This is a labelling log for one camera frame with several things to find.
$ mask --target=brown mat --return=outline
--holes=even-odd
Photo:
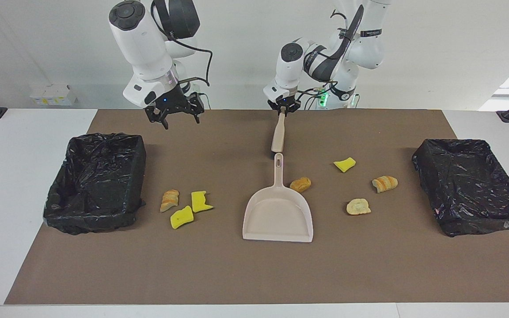
[[[135,225],[70,236],[43,225],[6,304],[509,302],[509,231],[448,238],[410,161],[425,138],[453,138],[441,111],[308,111],[286,119],[285,181],[307,176],[313,243],[242,240],[251,195],[273,183],[272,111],[207,111],[170,129],[143,111],[100,110],[90,133],[143,135],[147,169]],[[357,166],[343,174],[331,163]],[[376,194],[370,180],[399,179]],[[207,190],[211,211],[172,230],[162,193]],[[373,213],[349,216],[364,197]]]

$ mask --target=black trash bag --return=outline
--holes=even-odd
[[[426,139],[412,162],[446,235],[509,229],[509,177],[486,141]]]
[[[46,224],[76,235],[135,223],[146,157],[141,136],[93,133],[70,139],[46,199]]]

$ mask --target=yellow sponge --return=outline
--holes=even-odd
[[[211,205],[207,205],[205,203],[206,193],[206,191],[192,192],[192,210],[194,213],[206,211],[213,208]]]
[[[354,167],[357,162],[353,158],[349,157],[343,161],[335,161],[334,163],[337,166],[337,168],[339,168],[339,170],[345,173],[347,172],[347,170]]]
[[[192,213],[192,208],[188,205],[182,210],[174,212],[174,214],[170,217],[170,224],[172,224],[172,229],[175,230],[186,223],[192,222],[193,220],[194,214]]]

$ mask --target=beige dustpan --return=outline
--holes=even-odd
[[[304,197],[284,186],[284,156],[274,156],[274,185],[255,193],[245,211],[243,238],[311,242],[313,223]]]

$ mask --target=black cable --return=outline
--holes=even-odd
[[[304,110],[311,110],[311,107],[313,106],[313,103],[315,103],[315,101],[317,100],[317,97],[309,97],[307,101],[305,101],[305,105],[304,105]]]
[[[336,15],[340,15],[340,16],[342,16],[345,19],[345,24],[348,24],[347,16],[342,14],[341,12],[336,12],[336,11],[337,10],[333,10],[333,13],[331,14],[331,16],[329,18],[331,19],[331,18],[333,18]]]
[[[333,84],[333,85],[331,85],[331,87],[328,88],[327,90],[325,90],[323,92],[319,92],[317,94],[310,94],[310,93],[308,93],[309,91],[313,90],[313,88],[306,89],[305,91],[297,91],[297,92],[302,94],[302,95],[319,96],[321,94],[324,94],[324,93],[327,93],[327,92],[331,91],[333,88],[335,88],[337,86],[338,83],[339,83],[338,81],[328,81],[328,82],[326,82],[325,85],[327,85],[327,84]]]
[[[212,108],[212,104],[209,102],[209,96],[206,93],[198,93],[198,96],[205,96],[208,99],[208,108]]]
[[[150,15],[152,16],[152,19],[154,20],[154,23],[156,24],[156,27],[160,30],[160,32],[162,32],[162,34],[164,34],[164,36],[166,36],[166,38],[168,38],[168,40],[172,41],[172,42],[175,42],[176,44],[179,44],[181,46],[184,46],[184,48],[188,48],[190,50],[194,50],[194,51],[198,51],[198,52],[205,52],[205,53],[209,53],[209,60],[208,60],[208,66],[205,70],[205,79],[203,78],[199,78],[199,77],[194,77],[194,78],[189,78],[189,79],[185,79],[185,80],[182,80],[180,81],[179,83],[188,83],[190,81],[194,81],[194,80],[200,80],[200,81],[204,81],[205,84],[207,84],[208,86],[210,86],[209,84],[209,69],[210,67],[212,66],[212,58],[213,58],[213,52],[211,50],[205,50],[205,49],[200,49],[200,48],[195,48],[193,46],[190,46],[190,45],[187,45],[187,44],[184,44],[178,40],[176,40],[176,38],[172,37],[172,35],[169,35],[169,34],[166,34],[166,32],[164,32],[164,30],[160,27],[160,25],[158,24],[158,22],[156,21],[156,18],[154,18],[154,1],[150,4]]]

